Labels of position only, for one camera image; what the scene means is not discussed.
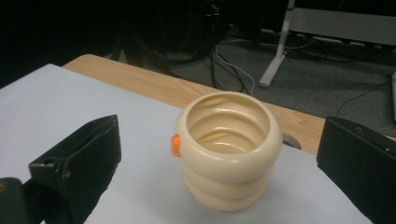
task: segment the wooden tabletop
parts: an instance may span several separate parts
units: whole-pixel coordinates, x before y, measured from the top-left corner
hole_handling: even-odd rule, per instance
[[[64,68],[179,108],[184,108],[204,94],[219,91],[91,54],[76,58],[65,64]],[[283,133],[297,139],[302,150],[317,154],[324,119],[265,104],[276,114]]]

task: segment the ridged ceramic cup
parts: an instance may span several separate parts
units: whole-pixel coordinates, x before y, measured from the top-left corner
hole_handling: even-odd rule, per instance
[[[237,211],[260,199],[281,146],[278,121],[266,105],[243,93],[221,91],[181,112],[172,151],[197,201]]]

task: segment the white table surface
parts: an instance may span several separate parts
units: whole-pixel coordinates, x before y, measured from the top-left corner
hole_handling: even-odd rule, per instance
[[[88,121],[117,114],[122,161],[86,223],[371,223],[317,167],[283,146],[262,198],[223,213],[186,191],[170,153],[179,108],[52,64],[0,90],[0,177],[28,164]]]

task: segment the dark background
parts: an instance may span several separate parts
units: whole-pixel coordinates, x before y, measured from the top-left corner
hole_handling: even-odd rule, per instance
[[[298,7],[337,10],[342,0],[301,0]],[[287,0],[0,1],[0,88],[82,54],[105,56],[118,36],[137,35],[149,49],[193,52],[210,47],[233,24],[251,40],[280,31]],[[341,10],[396,16],[394,0],[345,0]]]

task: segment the orange sticker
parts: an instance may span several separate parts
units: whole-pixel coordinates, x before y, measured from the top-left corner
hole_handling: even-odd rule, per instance
[[[180,152],[178,151],[180,147],[180,136],[175,134],[172,137],[172,154],[176,157],[180,157]]]

